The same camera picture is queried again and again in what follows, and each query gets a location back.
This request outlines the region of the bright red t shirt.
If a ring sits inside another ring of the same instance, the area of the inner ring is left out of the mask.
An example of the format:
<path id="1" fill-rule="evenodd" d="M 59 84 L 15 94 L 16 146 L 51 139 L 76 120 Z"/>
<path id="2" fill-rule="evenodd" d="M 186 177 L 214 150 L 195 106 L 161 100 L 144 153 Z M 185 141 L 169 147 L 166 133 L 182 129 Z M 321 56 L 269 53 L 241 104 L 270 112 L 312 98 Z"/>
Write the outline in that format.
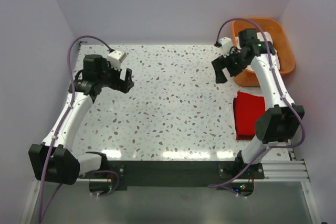
<path id="1" fill-rule="evenodd" d="M 255 135 L 256 121 L 265 112 L 264 98 L 238 91 L 233 105 L 237 134 Z"/>

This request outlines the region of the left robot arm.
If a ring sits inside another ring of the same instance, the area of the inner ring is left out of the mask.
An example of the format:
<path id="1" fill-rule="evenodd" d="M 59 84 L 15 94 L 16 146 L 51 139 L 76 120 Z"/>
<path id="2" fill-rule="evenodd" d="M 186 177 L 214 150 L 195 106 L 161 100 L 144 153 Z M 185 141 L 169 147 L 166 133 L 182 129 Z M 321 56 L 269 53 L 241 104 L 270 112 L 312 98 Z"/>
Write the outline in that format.
<path id="1" fill-rule="evenodd" d="M 121 64 L 127 54 L 114 50 L 106 57 L 86 55 L 83 68 L 70 84 L 66 104 L 41 144 L 33 144 L 28 156 L 39 181 L 72 185 L 77 178 L 91 172 L 97 178 L 108 174 L 107 156 L 100 152 L 86 152 L 74 156 L 72 147 L 85 115 L 103 88 L 128 93 L 133 88 L 132 71 L 127 68 L 121 79 Z"/>

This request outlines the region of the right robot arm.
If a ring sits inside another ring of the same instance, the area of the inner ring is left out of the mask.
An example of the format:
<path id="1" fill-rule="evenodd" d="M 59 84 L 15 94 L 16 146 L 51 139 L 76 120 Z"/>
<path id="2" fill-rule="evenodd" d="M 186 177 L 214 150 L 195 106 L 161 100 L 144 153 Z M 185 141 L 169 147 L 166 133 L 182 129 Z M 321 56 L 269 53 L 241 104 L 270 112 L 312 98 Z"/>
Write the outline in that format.
<path id="1" fill-rule="evenodd" d="M 250 175 L 252 165 L 259 164 L 272 148 L 286 148 L 285 142 L 294 137 L 304 116 L 303 106 L 295 103 L 285 87 L 272 43 L 257 35 L 254 28 L 241 31 L 239 47 L 230 38 L 219 39 L 215 46 L 223 53 L 212 61 L 217 84 L 227 82 L 224 70 L 235 77 L 251 67 L 265 101 L 265 111 L 255 123 L 255 136 L 236 157 L 234 173 L 239 178 Z"/>

